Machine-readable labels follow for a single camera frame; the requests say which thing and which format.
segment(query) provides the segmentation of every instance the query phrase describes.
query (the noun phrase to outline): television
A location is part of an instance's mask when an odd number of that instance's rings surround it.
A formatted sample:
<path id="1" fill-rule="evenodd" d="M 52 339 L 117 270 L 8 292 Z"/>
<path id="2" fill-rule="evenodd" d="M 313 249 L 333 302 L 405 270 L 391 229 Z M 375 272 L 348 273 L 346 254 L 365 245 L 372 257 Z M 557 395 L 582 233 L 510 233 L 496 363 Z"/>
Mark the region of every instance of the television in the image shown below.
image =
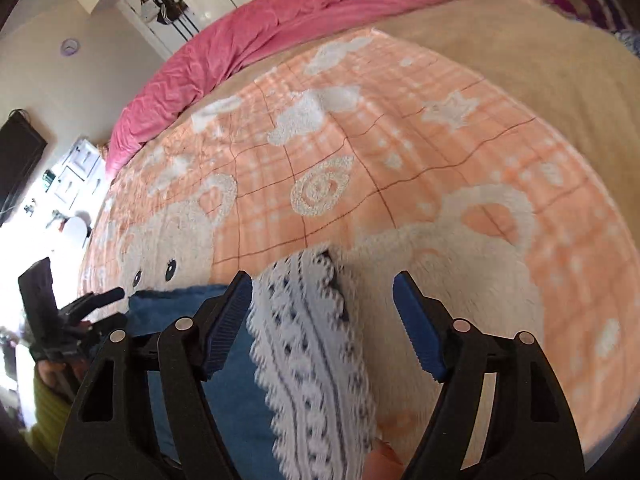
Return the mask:
<path id="1" fill-rule="evenodd" d="M 0 227 L 18 206 L 47 141 L 14 110 L 0 128 Z"/>

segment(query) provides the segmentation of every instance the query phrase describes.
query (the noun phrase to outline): lace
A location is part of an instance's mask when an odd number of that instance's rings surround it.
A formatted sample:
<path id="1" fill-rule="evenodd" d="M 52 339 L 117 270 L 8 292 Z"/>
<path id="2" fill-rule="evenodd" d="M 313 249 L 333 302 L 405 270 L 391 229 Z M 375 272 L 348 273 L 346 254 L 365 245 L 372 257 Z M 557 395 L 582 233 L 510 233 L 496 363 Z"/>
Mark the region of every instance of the lace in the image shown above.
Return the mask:
<path id="1" fill-rule="evenodd" d="M 375 436 L 369 380 L 326 248 L 254 280 L 247 329 L 287 480 L 360 480 Z"/>

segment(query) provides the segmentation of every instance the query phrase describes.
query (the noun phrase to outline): wall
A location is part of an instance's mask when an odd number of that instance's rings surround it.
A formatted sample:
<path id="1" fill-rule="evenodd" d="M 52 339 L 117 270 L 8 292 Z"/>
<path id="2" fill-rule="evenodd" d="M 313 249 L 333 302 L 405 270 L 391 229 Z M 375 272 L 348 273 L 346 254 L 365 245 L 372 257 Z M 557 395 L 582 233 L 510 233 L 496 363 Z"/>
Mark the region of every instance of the wall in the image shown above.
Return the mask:
<path id="1" fill-rule="evenodd" d="M 80 51 L 60 55 L 75 38 Z M 34 176 L 78 137 L 108 140 L 120 112 L 162 60 L 117 9 L 89 16 L 76 0 L 40 14 L 0 40 L 0 123 L 24 108 L 49 143 Z"/>

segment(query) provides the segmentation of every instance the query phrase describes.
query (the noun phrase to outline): pink blanket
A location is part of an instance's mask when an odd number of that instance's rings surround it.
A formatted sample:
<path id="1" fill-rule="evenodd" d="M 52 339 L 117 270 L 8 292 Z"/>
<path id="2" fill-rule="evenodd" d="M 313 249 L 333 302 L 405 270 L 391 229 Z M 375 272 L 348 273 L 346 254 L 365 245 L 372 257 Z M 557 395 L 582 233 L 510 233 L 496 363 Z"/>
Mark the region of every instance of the pink blanket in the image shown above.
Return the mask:
<path id="1" fill-rule="evenodd" d="M 184 45 L 122 111 L 111 136 L 114 177 L 142 145 L 232 74 L 315 38 L 447 0 L 254 0 Z"/>

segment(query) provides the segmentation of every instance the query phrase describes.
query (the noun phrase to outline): metal pin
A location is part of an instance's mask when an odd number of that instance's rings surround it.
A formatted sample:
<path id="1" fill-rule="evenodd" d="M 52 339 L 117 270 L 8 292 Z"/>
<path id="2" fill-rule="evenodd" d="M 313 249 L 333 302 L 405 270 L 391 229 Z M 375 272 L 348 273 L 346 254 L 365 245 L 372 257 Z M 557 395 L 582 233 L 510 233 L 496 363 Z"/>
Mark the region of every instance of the metal pin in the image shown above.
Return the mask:
<path id="1" fill-rule="evenodd" d="M 111 332 L 109 339 L 111 339 L 112 343 L 119 343 L 125 338 L 126 335 L 127 333 L 124 332 L 124 330 L 114 330 L 113 332 Z"/>
<path id="2" fill-rule="evenodd" d="M 522 341 L 525 345 L 533 345 L 536 342 L 536 338 L 533 337 L 533 334 L 529 332 L 520 332 L 520 341 Z"/>
<path id="3" fill-rule="evenodd" d="M 469 332 L 471 324 L 466 319 L 457 319 L 453 322 L 453 328 L 458 332 Z"/>
<path id="4" fill-rule="evenodd" d="M 188 330 L 193 326 L 193 319 L 190 317 L 181 317 L 175 322 L 175 327 L 178 330 Z"/>

